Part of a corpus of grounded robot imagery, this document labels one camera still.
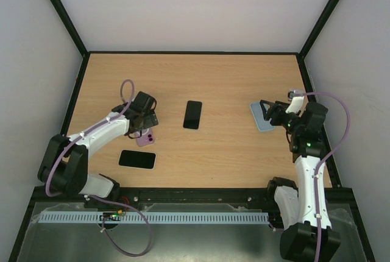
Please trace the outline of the phone in white case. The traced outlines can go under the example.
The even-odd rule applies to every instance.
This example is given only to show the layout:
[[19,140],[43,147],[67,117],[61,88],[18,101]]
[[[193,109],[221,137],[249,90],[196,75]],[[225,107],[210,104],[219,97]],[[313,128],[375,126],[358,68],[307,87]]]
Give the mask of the phone in white case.
[[118,164],[127,168],[153,169],[157,155],[153,152],[123,150]]

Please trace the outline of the black smartphone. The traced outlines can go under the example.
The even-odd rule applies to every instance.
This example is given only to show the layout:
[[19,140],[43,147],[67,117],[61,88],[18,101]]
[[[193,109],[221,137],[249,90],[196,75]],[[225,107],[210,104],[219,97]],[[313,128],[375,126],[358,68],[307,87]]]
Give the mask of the black smartphone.
[[185,129],[197,130],[200,124],[202,103],[199,101],[188,101],[186,104],[183,127]]

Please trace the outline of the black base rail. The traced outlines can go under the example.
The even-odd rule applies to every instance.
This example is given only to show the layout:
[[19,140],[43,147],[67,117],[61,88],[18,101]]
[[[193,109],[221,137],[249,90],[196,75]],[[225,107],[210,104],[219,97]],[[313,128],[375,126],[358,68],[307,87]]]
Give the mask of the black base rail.
[[250,210],[278,210],[266,188],[120,188],[110,200],[128,200],[137,209],[152,204],[228,204]]

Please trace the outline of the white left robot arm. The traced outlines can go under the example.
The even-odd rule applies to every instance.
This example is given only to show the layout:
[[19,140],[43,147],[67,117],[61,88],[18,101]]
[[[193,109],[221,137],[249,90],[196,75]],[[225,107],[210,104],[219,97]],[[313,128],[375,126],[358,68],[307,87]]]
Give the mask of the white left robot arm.
[[134,99],[116,106],[102,120],[70,136],[53,136],[46,148],[37,177],[47,196],[97,196],[106,198],[115,181],[88,172],[89,159],[120,136],[130,137],[158,125],[157,100],[140,91]]

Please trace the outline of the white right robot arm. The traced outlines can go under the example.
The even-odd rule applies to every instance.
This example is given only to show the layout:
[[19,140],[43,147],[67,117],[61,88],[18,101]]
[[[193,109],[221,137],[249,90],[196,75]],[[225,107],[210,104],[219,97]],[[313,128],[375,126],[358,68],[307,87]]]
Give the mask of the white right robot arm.
[[265,121],[282,126],[289,138],[298,181],[275,177],[269,182],[266,202],[279,208],[283,222],[280,255],[289,261],[330,261],[341,236],[332,229],[327,210],[322,161],[321,128],[328,110],[317,102],[260,101]]

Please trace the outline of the black enclosure frame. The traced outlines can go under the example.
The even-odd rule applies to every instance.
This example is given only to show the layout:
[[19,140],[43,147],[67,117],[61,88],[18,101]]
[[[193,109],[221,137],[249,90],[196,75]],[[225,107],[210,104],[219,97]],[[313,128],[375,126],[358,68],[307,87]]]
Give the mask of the black enclosure frame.
[[[316,24],[314,25],[312,31],[310,32],[305,44],[303,45],[300,52],[294,53],[294,56],[297,59],[300,75],[303,80],[303,85],[305,87],[305,90],[308,92],[313,92],[313,86],[311,83],[311,80],[309,78],[308,70],[305,64],[305,57],[308,55],[310,49],[313,47],[315,41],[317,40],[320,32],[323,30],[326,22],[328,21],[329,17],[333,13],[334,9],[338,5],[338,2],[340,0],[328,0],[326,6],[324,7],[320,17],[316,21]],[[62,132],[67,132],[71,116],[73,115],[74,108],[76,106],[76,101],[79,96],[79,92],[81,89],[82,81],[85,75],[85,72],[87,70],[87,63],[90,58],[91,52],[88,51],[78,34],[76,27],[74,26],[70,16],[68,15],[68,12],[66,11],[63,3],[61,0],[50,0],[51,4],[54,6],[57,14],[59,15],[59,18],[61,19],[63,25],[67,29],[68,33],[70,34],[74,44],[76,45],[76,48],[79,50],[81,56],[82,56],[82,63],[79,69],[79,72],[77,74],[76,83],[73,88],[73,92],[71,95],[70,102],[68,104],[68,108],[66,110],[66,115],[63,120]],[[352,189],[343,187],[341,185],[341,179],[339,178],[337,165],[335,163],[335,160],[333,157],[330,157],[330,159],[327,161],[327,167],[330,170],[330,180],[331,180],[331,188],[327,188],[325,190],[325,196],[328,201],[330,201],[331,204],[348,204],[350,207],[350,210],[352,212],[352,217],[355,225],[357,226],[357,232],[360,239],[360,244],[363,249],[363,253],[365,256],[365,259],[367,261],[374,261],[374,254],[371,248],[371,245],[369,243],[369,239],[366,234],[366,230],[364,228],[363,220],[361,218],[357,202],[355,199],[355,196],[353,194]],[[12,252],[10,254],[10,261],[16,261],[18,258],[21,257],[21,249],[23,247],[23,242],[26,239],[27,235],[27,228],[28,224],[32,218],[33,213],[33,207],[38,202],[44,202],[47,201],[48,197],[45,197],[43,195],[43,189],[40,186],[37,186],[34,188],[32,197],[30,198],[29,204],[27,206],[26,213],[23,217],[23,221],[21,223],[21,227],[19,229],[19,232],[16,237],[16,241],[14,243]],[[271,218],[274,222],[276,222],[278,225],[282,223],[282,220],[276,216],[276,211],[268,211],[271,214]]]

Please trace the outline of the light blue phone case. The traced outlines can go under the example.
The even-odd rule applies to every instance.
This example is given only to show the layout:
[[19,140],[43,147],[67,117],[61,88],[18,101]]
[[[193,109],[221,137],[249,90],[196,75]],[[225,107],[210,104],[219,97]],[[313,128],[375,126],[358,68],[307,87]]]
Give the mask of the light blue phone case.
[[259,102],[253,102],[250,104],[250,110],[252,112],[253,118],[257,125],[257,128],[260,132],[268,132],[275,129],[274,126],[271,125],[270,121],[266,121],[264,119],[262,105]]

